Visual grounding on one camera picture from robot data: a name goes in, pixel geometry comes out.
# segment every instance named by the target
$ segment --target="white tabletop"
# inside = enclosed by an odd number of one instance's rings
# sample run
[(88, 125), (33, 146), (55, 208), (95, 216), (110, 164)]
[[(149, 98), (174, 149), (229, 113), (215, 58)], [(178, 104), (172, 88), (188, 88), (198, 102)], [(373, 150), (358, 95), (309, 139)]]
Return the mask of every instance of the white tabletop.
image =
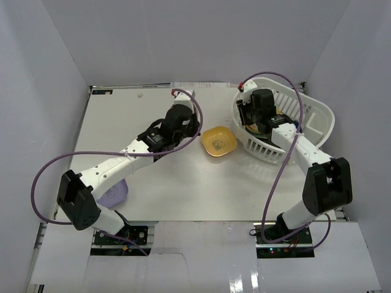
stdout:
[[(203, 131), (231, 125), (236, 89), (196, 89), (204, 114)], [(170, 89), (114, 89), (91, 95), (76, 151), (119, 151), (172, 105)], [(107, 159), (76, 156), (77, 173)], [(221, 158), (206, 153), (197, 138), (185, 149), (137, 171), (126, 181), (128, 198), (115, 208), (130, 221), (259, 221), (279, 167), (237, 149)], [(289, 165), (270, 205), (267, 220), (290, 209), (302, 197), (304, 175)]]
[[(257, 259), (255, 239), (247, 233), (252, 227), (246, 222), (159, 222), (145, 258), (89, 256), (92, 233), (49, 224), (54, 234), (45, 235), (31, 284), (45, 284), (44, 293), (380, 290), (358, 223), (333, 223), (314, 258)], [(314, 243), (326, 227), (311, 224)], [(80, 234), (85, 241), (79, 241)]]

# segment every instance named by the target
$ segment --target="gray wall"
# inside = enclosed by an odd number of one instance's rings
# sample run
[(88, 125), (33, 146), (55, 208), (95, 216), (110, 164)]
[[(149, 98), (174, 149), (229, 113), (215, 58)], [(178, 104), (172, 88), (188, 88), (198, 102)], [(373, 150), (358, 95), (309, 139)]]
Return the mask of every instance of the gray wall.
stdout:
[[(30, 186), (70, 151), (88, 88), (40, 0), (0, 0), (0, 291), (23, 292), (39, 220)], [(41, 180), (46, 215), (66, 162)]]
[(306, 80), (349, 0), (43, 0), (89, 85)]
[(351, 163), (353, 203), (384, 292), (391, 292), (391, 2), (352, 0), (311, 74), (309, 94), (335, 113), (325, 150)]

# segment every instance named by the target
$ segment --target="white plastic basket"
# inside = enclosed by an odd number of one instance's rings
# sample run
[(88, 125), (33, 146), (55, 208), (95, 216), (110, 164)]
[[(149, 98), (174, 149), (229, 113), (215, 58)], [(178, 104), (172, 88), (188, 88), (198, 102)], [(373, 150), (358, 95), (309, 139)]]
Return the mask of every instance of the white plastic basket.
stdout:
[[(298, 120), (300, 115), (299, 101), (294, 90), (268, 78), (253, 78), (245, 83), (244, 88), (249, 86), (251, 82), (253, 82), (252, 87), (256, 83), (257, 89), (270, 89), (274, 94), (274, 101), (278, 109), (292, 119)], [(301, 93), (300, 97), (304, 106), (302, 131), (309, 141), (320, 148), (334, 128), (334, 114), (322, 102)], [(233, 134), (242, 142), (244, 149), (254, 157), (273, 165), (281, 164), (286, 156), (284, 150), (257, 139), (242, 126), (236, 106), (236, 101), (242, 98), (243, 94), (237, 92), (233, 99)]]

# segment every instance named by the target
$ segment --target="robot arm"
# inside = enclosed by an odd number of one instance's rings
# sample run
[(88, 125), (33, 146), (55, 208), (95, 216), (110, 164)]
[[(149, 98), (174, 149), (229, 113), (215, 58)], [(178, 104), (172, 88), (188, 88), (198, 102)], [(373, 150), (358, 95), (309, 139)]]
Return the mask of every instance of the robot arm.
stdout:
[[(272, 130), (271, 140), (288, 152), (295, 135), (295, 125), (284, 123)], [(302, 200), (282, 214), (288, 230), (299, 228), (324, 212), (352, 202), (348, 161), (334, 159), (303, 134), (298, 135), (291, 157), (305, 174), (305, 184)]]
[(305, 174), (302, 200), (277, 217), (276, 224), (266, 229), (266, 237), (280, 238), (319, 215), (352, 202), (348, 161), (343, 157), (334, 159), (303, 134), (296, 134), (297, 122), (285, 114), (277, 114), (272, 91), (258, 89), (254, 82), (248, 82), (244, 89), (243, 98), (236, 102), (242, 125), (257, 125), (262, 134), (269, 135), (271, 142), (285, 152), (298, 135), (291, 158)]
[(109, 234), (117, 234), (127, 226), (128, 222), (123, 215), (98, 204), (97, 201), (113, 185), (162, 157), (132, 156), (132, 153), (169, 151), (178, 146), (184, 138), (194, 136), (199, 128), (195, 111), (190, 98), (179, 93), (166, 117), (156, 120), (126, 146), (121, 151), (124, 156), (112, 157), (79, 174), (75, 174), (73, 170), (65, 172), (61, 177), (57, 203), (73, 226), (77, 230), (92, 226)]

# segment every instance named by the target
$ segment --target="yellow bowl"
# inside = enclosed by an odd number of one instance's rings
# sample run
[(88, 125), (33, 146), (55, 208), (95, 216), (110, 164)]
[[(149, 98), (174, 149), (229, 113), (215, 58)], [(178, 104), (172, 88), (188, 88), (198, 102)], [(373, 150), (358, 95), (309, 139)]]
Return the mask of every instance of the yellow bowl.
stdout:
[(218, 126), (205, 131), (201, 135), (201, 141), (208, 154), (213, 157), (220, 157), (233, 151), (238, 142), (231, 130)]

